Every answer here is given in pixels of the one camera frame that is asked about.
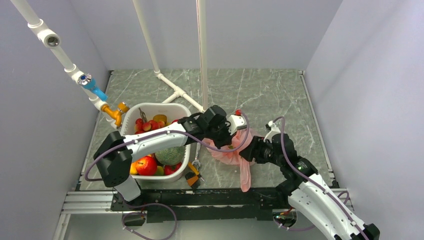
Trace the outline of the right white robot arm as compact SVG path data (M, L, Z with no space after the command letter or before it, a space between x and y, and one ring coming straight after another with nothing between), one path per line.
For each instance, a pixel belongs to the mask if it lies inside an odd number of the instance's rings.
M240 156L257 164L274 164L285 181L276 187L276 203L294 207L328 240L378 240L380 230L357 217L326 184L315 166L300 156L290 137L274 121L266 136L254 136Z

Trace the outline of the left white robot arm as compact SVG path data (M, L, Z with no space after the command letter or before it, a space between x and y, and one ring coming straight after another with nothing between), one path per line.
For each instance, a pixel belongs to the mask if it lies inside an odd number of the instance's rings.
M232 144L239 130L248 129L250 123L245 113L227 115L218 105L205 112L184 116L170 125L133 135L110 133L94 155L90 168L97 167L100 181L114 188L131 210L139 209L144 203L141 187L130 175L133 161L148 154L172 147L182 147L194 142L213 151L224 152L223 147Z

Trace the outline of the pink plastic bag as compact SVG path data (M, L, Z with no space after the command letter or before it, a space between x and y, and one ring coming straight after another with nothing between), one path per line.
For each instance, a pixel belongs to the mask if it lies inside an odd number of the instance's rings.
M233 148L238 147L245 136L247 136L246 142L237 149L236 151L231 152L220 152L211 150L210 148L206 148L211 156L223 164L226 165L237 165L239 166L240 173L240 189L242 192L247 192L251 188L251 171L250 167L254 164L253 162L249 162L240 156L240 152L244 150L253 140L253 136L257 135L257 131L254 129L242 129L239 130L236 135L232 138L232 144L230 146L223 146L221 150L231 150Z

